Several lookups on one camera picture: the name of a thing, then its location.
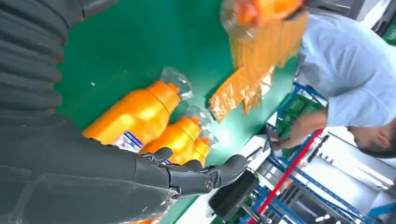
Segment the man's hand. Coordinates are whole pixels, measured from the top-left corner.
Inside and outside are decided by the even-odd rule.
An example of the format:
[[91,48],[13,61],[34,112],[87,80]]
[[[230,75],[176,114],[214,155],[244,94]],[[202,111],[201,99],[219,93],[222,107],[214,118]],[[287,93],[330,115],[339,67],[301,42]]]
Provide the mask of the man's hand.
[[290,137],[280,143],[282,148],[292,148],[301,144],[313,131],[326,127],[327,109],[303,115],[293,125]]

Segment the man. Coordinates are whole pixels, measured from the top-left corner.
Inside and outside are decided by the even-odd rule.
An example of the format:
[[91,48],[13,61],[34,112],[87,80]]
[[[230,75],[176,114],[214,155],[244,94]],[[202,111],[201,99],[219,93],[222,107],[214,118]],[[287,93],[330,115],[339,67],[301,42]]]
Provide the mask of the man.
[[396,56],[371,30],[334,14],[309,15],[299,70],[328,107],[300,117],[281,147],[314,130],[345,126],[369,155],[396,156]]

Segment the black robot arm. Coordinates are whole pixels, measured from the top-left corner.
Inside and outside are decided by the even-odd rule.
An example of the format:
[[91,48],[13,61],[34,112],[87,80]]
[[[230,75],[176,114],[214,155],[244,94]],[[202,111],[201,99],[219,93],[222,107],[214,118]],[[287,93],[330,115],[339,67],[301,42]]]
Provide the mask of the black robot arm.
[[55,112],[68,31],[117,0],[0,0],[0,223],[112,224],[233,182],[246,165],[164,166],[86,139]]

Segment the green table surface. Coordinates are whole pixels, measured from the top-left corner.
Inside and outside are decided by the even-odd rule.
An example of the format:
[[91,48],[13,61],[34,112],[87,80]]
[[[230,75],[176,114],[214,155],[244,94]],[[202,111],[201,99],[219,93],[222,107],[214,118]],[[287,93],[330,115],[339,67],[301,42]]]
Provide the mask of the green table surface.
[[[158,80],[165,66],[183,72],[195,95],[176,109],[171,122],[187,105],[206,108],[208,98],[234,71],[228,36],[219,21],[220,4],[220,0],[123,0],[74,27],[66,59],[59,66],[64,77],[56,85],[63,95],[58,112],[84,129],[129,91]],[[220,143],[207,165],[225,162],[262,127],[291,90],[296,65],[293,58],[276,70],[273,87],[248,115],[242,115],[240,105],[220,125],[212,122]],[[174,223],[194,200],[179,200],[162,223]]]

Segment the red pole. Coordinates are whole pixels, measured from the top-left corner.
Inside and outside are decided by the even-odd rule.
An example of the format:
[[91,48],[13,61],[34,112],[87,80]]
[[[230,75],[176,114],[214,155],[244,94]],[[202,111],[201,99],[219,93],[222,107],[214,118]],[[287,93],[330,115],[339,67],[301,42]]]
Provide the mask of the red pole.
[[[272,199],[276,196],[276,192],[279,191],[279,189],[282,187],[283,183],[289,178],[289,175],[293,172],[294,168],[296,168],[296,166],[300,163],[300,161],[303,159],[305,154],[307,154],[307,152],[308,152],[310,146],[312,145],[313,141],[315,140],[315,138],[317,138],[322,132],[323,132],[323,129],[319,129],[319,130],[315,131],[315,133],[313,134],[313,137],[305,145],[303,150],[301,150],[300,154],[296,157],[296,159],[292,162],[292,164],[287,168],[283,177],[280,179],[280,181],[275,186],[275,188],[270,192],[270,194],[268,195],[267,199],[265,199],[262,206],[259,207],[259,209],[257,210],[258,214],[261,214],[262,211],[264,211],[264,209],[269,205],[269,203],[272,201]],[[250,221],[247,224],[255,224],[254,219],[250,219]]]

